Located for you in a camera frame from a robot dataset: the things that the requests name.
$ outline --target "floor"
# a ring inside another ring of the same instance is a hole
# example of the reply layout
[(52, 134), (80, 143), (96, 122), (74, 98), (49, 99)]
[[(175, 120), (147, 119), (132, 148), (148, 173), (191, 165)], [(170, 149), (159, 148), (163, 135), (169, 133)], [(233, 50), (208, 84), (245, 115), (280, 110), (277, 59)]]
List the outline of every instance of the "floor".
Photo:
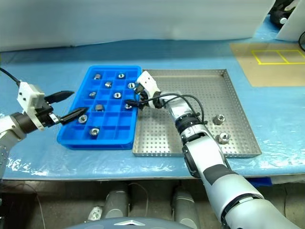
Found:
[[(193, 196), (203, 229), (219, 229), (206, 193), (198, 180), (146, 180), (133, 181), (142, 185), (148, 192), (148, 217), (172, 219), (171, 196), (175, 187), (182, 185)], [(24, 182), (5, 181), (5, 192), (33, 193), (33, 187), (41, 202), (46, 228), (58, 229), (86, 221), (94, 206), (103, 206), (108, 192), (118, 182)], [(141, 187), (130, 185), (132, 208), (130, 216), (144, 216), (146, 194)], [(259, 190), (288, 219), (301, 228), (305, 228), (305, 184), (284, 184), (261, 187)], [(23, 228), (43, 228), (41, 212), (37, 199)]]

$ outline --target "stainless steel tray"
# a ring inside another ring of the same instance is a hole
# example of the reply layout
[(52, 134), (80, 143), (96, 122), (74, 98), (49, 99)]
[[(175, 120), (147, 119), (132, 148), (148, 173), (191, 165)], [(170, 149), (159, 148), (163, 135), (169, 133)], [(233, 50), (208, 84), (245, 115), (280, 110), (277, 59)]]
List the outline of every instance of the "stainless steel tray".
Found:
[[(160, 90), (195, 95), (203, 104), (207, 128), (217, 136), (231, 135), (230, 143), (220, 145), (226, 157), (254, 157), (261, 150), (244, 114), (227, 70), (147, 70)], [(194, 108), (199, 106), (189, 99)], [(214, 125), (217, 114), (225, 116)], [(182, 156), (182, 143), (165, 109), (144, 108), (138, 114), (133, 153), (136, 156)]]

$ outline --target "metal nut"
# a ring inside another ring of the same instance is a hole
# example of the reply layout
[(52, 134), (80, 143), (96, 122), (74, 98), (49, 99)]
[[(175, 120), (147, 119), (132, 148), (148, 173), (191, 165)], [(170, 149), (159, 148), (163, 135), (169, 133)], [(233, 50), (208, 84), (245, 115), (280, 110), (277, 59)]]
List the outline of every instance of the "metal nut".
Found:
[(133, 89), (133, 88), (135, 88), (135, 83), (129, 83), (129, 84), (127, 85), (127, 87), (128, 87), (129, 89)]
[(116, 98), (116, 99), (120, 99), (122, 97), (122, 94), (119, 93), (119, 92), (116, 92), (113, 94), (113, 97)]
[(96, 96), (96, 92), (91, 92), (91, 93), (89, 94), (89, 97), (92, 98), (92, 99), (94, 99), (95, 96)]
[(231, 136), (225, 132), (222, 132), (218, 136), (218, 142), (222, 145), (228, 144), (231, 139)]
[(95, 105), (95, 111), (103, 111), (103, 110), (104, 110), (104, 106), (102, 104)]
[(100, 132), (99, 128), (92, 128), (92, 129), (90, 129), (89, 134), (91, 136), (97, 136), (99, 134), (99, 132)]
[(83, 114), (82, 116), (80, 116), (80, 117), (78, 118), (78, 122), (79, 122), (79, 123), (85, 123), (87, 120), (88, 120), (88, 117), (87, 117), (87, 115), (85, 115), (85, 114)]
[(123, 74), (123, 73), (118, 74), (118, 78), (119, 78), (119, 79), (124, 79), (124, 78), (125, 78), (125, 74)]
[(125, 109), (129, 110), (131, 108), (132, 108), (132, 106), (130, 106), (129, 104), (125, 104)]
[(101, 74), (95, 74), (94, 80), (100, 80), (102, 78)]
[(221, 125), (224, 121), (225, 121), (225, 117), (223, 114), (218, 114), (213, 119), (213, 123), (215, 125)]
[(105, 83), (105, 87), (107, 87), (107, 88), (111, 88), (112, 87), (112, 82), (106, 82)]

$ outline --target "white backdrop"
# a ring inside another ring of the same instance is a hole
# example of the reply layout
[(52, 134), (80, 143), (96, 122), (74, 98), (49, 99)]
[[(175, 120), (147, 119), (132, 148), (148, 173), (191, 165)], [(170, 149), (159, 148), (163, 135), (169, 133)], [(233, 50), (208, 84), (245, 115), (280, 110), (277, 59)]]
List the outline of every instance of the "white backdrop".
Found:
[(252, 37), (275, 0), (0, 0), (0, 51)]

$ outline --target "cardboard sheet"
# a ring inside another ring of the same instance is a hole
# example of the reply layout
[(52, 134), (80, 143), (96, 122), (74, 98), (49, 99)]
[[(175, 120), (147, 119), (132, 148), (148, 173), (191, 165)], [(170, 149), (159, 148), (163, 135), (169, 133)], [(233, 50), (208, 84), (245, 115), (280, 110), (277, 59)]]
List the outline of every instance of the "cardboard sheet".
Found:
[(231, 43), (253, 87), (305, 86), (305, 52), (297, 44)]

